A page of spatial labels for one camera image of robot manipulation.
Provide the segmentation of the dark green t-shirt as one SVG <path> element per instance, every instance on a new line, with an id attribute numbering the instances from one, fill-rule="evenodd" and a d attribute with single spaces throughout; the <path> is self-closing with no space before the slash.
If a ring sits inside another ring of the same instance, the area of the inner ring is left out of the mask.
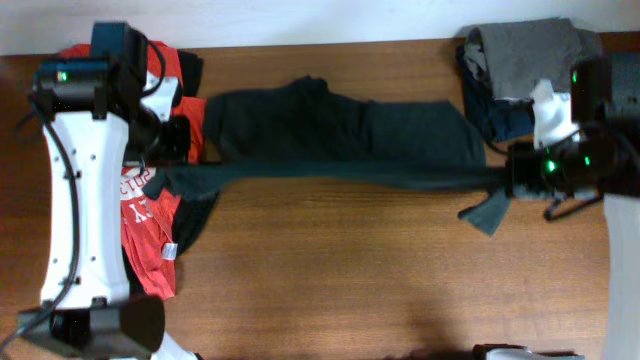
<path id="1" fill-rule="evenodd" d="M 270 90 L 208 99 L 202 126 L 219 164 L 165 168 L 143 192 L 185 200 L 216 197 L 249 177 L 332 177 L 435 192 L 487 192 L 458 217 L 487 235 L 510 201 L 500 169 L 486 165 L 483 140 L 448 101 L 380 103 L 331 92 L 305 77 Z"/>

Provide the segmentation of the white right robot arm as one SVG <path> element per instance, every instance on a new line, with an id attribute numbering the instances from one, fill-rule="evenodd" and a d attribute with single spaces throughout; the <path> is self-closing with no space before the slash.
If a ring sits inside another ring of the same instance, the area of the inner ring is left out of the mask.
<path id="1" fill-rule="evenodd" d="M 552 199 L 543 217 L 603 205 L 609 234 L 608 322 L 603 358 L 639 356 L 639 55 L 575 64 L 571 109 L 539 120 L 531 142 L 506 152 L 510 197 Z"/>

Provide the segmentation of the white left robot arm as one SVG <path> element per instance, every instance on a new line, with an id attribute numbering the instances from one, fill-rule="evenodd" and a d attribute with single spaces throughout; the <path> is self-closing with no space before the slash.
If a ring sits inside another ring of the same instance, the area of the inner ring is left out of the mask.
<path id="1" fill-rule="evenodd" d="M 130 291 L 118 181 L 126 166 L 183 161 L 187 125 L 170 116 L 176 77 L 120 57 L 41 65 L 29 97 L 51 166 L 51 245 L 37 308 L 16 337 L 63 358 L 188 359 L 161 298 Z"/>

